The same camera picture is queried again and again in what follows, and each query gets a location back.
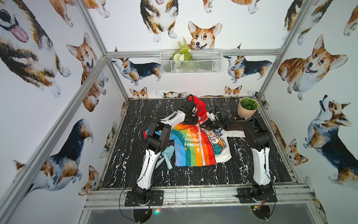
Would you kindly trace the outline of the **rainbow red hooded kids jacket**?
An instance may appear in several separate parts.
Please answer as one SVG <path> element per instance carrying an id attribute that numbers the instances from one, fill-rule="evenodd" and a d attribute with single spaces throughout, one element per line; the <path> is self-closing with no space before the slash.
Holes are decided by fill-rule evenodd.
<path id="1" fill-rule="evenodd" d="M 232 156 L 230 153 L 228 138 L 245 137 L 243 131 L 225 131 L 215 129 L 208 131 L 200 128 L 200 124 L 208 119 L 206 104 L 194 96 L 197 105 L 199 121 L 197 125 L 184 125 L 183 123 L 173 127 L 169 141 L 174 142 L 175 166 L 177 167 L 201 167 L 224 163 Z"/>

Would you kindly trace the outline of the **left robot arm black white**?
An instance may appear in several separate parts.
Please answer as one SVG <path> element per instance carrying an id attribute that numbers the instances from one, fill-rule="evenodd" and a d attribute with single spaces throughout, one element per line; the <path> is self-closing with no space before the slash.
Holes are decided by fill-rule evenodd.
<path id="1" fill-rule="evenodd" d="M 183 109 L 180 109 L 168 117 L 155 120 L 150 124 L 145 138 L 144 164 L 139 179 L 132 188 L 134 196 L 140 203 L 148 203 L 151 197 L 153 172 L 159 156 L 167 148 L 172 128 L 183 122 L 195 125 L 198 120 L 197 113 L 184 112 Z"/>

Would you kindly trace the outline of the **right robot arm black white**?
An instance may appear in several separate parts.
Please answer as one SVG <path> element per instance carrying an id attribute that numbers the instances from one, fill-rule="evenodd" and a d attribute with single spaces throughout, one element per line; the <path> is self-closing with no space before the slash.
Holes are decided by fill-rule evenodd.
<path id="1" fill-rule="evenodd" d="M 250 146 L 253 154 L 254 173 L 250 192 L 237 195 L 237 197 L 252 198 L 258 202 L 265 200 L 265 197 L 273 191 L 273 183 L 269 176 L 269 152 L 272 138 L 267 128 L 263 127 L 262 118 L 234 117 L 222 120 L 222 117 L 219 117 L 215 121 L 208 119 L 200 127 L 207 130 L 221 128 L 225 131 L 244 132 L 246 144 Z"/>

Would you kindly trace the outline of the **pink pot with green plant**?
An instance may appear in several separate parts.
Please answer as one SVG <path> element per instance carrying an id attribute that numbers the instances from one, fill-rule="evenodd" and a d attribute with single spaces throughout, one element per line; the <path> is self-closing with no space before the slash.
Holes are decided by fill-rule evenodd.
<path id="1" fill-rule="evenodd" d="M 238 116 L 249 119 L 258 109 L 258 103 L 252 98 L 242 98 L 238 105 Z"/>

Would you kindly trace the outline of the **light blue toy shovel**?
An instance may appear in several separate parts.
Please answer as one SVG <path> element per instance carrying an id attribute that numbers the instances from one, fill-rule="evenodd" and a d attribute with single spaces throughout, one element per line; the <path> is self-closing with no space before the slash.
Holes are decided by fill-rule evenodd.
<path id="1" fill-rule="evenodd" d="M 174 154 L 174 151 L 175 151 L 175 147 L 174 146 L 168 146 L 164 152 L 162 153 L 163 155 L 163 158 L 164 158 L 164 161 L 166 162 L 167 164 L 167 168 L 169 170 L 172 170 L 172 163 L 171 163 L 171 158 Z"/>

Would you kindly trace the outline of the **green fern with white flower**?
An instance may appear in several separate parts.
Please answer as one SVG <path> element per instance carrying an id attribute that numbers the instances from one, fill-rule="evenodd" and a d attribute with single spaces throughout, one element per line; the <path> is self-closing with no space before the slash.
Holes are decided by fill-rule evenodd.
<path id="1" fill-rule="evenodd" d="M 185 38 L 183 38 L 183 43 L 178 41 L 179 49 L 175 50 L 173 53 L 171 60 L 174 61 L 174 69 L 176 71 L 180 71 L 182 66 L 185 65 L 184 61 L 192 61 L 193 57 L 191 54 L 191 49 L 187 44 Z"/>

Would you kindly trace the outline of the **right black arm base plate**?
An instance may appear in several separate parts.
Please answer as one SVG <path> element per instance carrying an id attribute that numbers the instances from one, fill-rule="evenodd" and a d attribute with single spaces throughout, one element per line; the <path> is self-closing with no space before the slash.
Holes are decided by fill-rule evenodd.
<path id="1" fill-rule="evenodd" d="M 264 201 L 267 203 L 277 202 L 277 197 L 274 194 L 273 188 L 238 188 L 236 198 L 239 199 L 240 203 L 262 203 Z"/>

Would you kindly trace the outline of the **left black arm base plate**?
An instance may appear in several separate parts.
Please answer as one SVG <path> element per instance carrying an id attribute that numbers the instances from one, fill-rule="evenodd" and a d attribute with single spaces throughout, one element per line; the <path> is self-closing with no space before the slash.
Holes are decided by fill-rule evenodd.
<path id="1" fill-rule="evenodd" d="M 151 190 L 140 194 L 137 192 L 129 191 L 125 199 L 125 207 L 137 207 L 137 206 L 161 206 L 163 205 L 164 191 L 163 190 Z"/>

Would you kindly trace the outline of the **aluminium front mounting rail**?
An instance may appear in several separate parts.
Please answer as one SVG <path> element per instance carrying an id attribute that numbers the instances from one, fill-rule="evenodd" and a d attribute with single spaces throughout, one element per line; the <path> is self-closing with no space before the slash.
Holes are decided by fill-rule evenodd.
<path id="1" fill-rule="evenodd" d="M 275 185 L 276 204 L 306 203 L 314 201 L 314 195 L 307 185 Z M 231 187 L 188 187 L 162 188 L 162 202 L 153 199 L 151 203 L 139 205 L 127 199 L 127 190 L 98 190 L 90 193 L 84 204 L 84 210 L 116 210 L 144 208 L 189 208 L 210 206 L 240 206 L 260 204 L 252 199 L 241 199 L 236 196 L 238 189 L 244 186 Z"/>

